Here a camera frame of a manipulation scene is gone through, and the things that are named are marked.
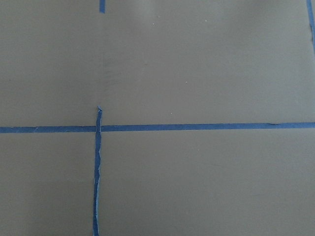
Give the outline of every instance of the blue line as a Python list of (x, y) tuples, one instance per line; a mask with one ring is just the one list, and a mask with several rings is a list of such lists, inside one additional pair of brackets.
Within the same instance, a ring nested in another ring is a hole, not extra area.
[[(222, 123), (222, 124), (140, 124), (103, 125), (102, 132), (166, 131), (166, 130), (218, 130), (218, 129), (307, 129), (315, 128), (315, 122), (302, 123)], [(39, 126), (0, 127), (0, 133), (85, 133), (96, 132), (96, 126)]]
[(309, 21), (312, 31), (312, 41), (313, 41), (313, 50), (315, 54), (315, 23), (314, 23), (314, 14), (313, 14), (313, 8), (312, 8), (312, 0), (306, 0), (307, 4), (307, 10), (309, 13)]
[(93, 205), (93, 236), (99, 236), (98, 233), (98, 189), (100, 177), (100, 150), (101, 150), (101, 123), (102, 123), (102, 109), (98, 107), (98, 115), (96, 119), (95, 132), (95, 168), (94, 168), (94, 205)]
[(105, 0), (99, 0), (99, 11), (105, 13)]

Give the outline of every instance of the painter's tape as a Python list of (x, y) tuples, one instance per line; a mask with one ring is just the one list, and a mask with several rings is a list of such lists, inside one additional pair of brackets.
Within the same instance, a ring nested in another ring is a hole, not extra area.
[(94, 206), (93, 206), (93, 236), (99, 236), (98, 233), (98, 189), (100, 177), (100, 150), (101, 150), (101, 123), (102, 123), (102, 109), (98, 107), (98, 114), (96, 119), (95, 131), (95, 168), (94, 168)]
[(105, 0), (99, 0), (99, 11), (105, 13)]
[[(315, 122), (301, 123), (222, 123), (222, 124), (136, 124), (103, 125), (102, 132), (163, 131), (163, 130), (217, 130), (217, 129), (307, 129), (315, 128)], [(0, 127), (0, 133), (85, 133), (96, 132), (97, 126), (39, 126)]]
[(307, 3), (307, 10), (309, 13), (309, 21), (312, 31), (312, 41), (313, 41), (313, 50), (315, 54), (315, 23), (314, 23), (314, 14), (313, 14), (313, 8), (312, 8), (312, 0), (306, 0)]

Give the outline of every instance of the vertical blue tape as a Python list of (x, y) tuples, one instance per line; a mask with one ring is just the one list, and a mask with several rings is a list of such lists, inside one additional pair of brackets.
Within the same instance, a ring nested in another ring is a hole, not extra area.
[(99, 0), (99, 11), (105, 13), (105, 0)]
[(93, 236), (99, 236), (98, 232), (98, 189), (100, 177), (100, 150), (101, 150), (101, 123), (102, 123), (102, 109), (98, 107), (98, 114), (96, 119), (96, 133), (95, 133), (95, 169), (94, 169), (94, 206), (93, 206)]
[(312, 8), (312, 0), (306, 0), (307, 4), (307, 10), (309, 13), (309, 21), (310, 21), (310, 26), (312, 30), (312, 41), (313, 41), (313, 50), (314, 50), (314, 55), (315, 55), (315, 23), (314, 23), (314, 14), (313, 14), (313, 8)]

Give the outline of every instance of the short blue tape piece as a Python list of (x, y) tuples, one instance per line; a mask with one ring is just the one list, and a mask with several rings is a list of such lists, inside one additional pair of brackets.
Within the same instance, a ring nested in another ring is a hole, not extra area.
[(95, 168), (94, 168), (94, 206), (93, 206), (93, 236), (99, 236), (98, 232), (98, 189), (100, 177), (100, 163), (101, 163), (101, 123), (102, 123), (102, 109), (98, 107), (98, 114), (96, 119), (95, 131)]
[[(167, 131), (167, 130), (216, 130), (216, 129), (307, 129), (315, 128), (315, 122), (302, 123), (222, 123), (222, 124), (139, 124), (103, 125), (102, 132)], [(39, 126), (0, 127), (0, 133), (78, 133), (96, 132), (96, 126)]]
[(310, 26), (312, 30), (313, 50), (315, 54), (315, 23), (314, 23), (314, 14), (313, 14), (313, 8), (312, 8), (312, 0), (306, 0), (306, 4), (307, 4), (307, 10), (309, 13), (309, 21), (310, 21)]
[(105, 0), (99, 0), (99, 11), (105, 13)]

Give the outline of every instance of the gray surface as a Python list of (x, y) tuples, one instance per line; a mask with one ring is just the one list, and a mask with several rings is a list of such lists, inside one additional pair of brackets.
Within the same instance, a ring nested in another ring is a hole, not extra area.
[(314, 129), (106, 133), (101, 235), (314, 235), (314, 138)]
[(0, 135), (0, 235), (91, 236), (94, 134)]
[(3, 0), (0, 126), (315, 120), (304, 0)]

